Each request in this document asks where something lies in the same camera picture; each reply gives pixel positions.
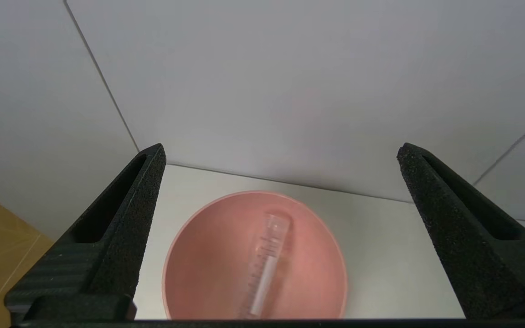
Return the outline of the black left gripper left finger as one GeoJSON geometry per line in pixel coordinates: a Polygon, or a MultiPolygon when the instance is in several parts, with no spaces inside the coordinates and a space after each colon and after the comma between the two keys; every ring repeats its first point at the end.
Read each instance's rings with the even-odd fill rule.
{"type": "Polygon", "coordinates": [[[11,319],[131,318],[165,166],[140,151],[8,291],[11,319]]]}

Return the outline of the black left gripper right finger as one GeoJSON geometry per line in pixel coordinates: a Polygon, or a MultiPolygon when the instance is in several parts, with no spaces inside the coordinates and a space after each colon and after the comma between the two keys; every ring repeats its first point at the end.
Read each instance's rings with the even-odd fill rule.
{"type": "Polygon", "coordinates": [[[525,227],[431,152],[396,158],[467,319],[525,319],[525,227]]]}

